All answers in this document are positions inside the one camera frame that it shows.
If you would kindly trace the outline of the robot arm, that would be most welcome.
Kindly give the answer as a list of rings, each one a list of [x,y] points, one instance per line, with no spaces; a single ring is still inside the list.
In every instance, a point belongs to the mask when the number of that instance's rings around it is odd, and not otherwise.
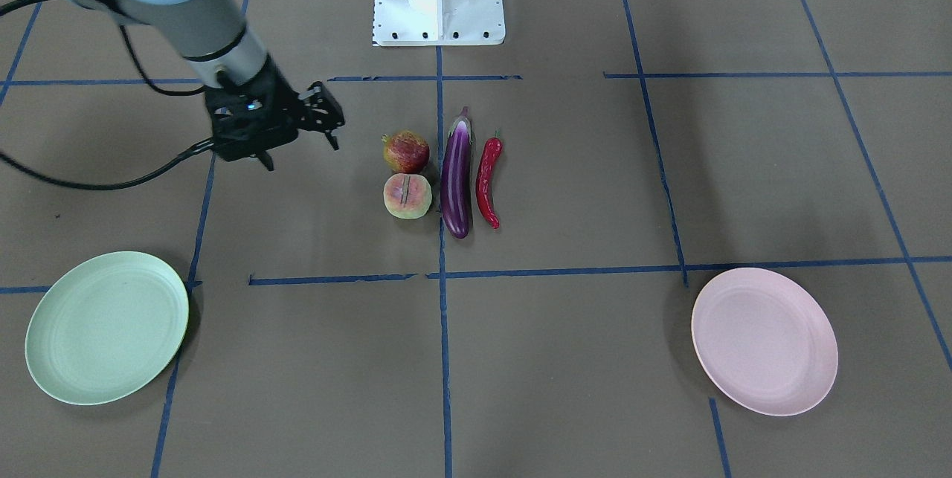
[[[269,150],[300,132],[323,133],[333,149],[344,115],[316,82],[296,92],[234,0],[74,0],[116,24],[155,28],[202,82],[211,121],[207,148],[224,161],[255,158],[273,170]]]

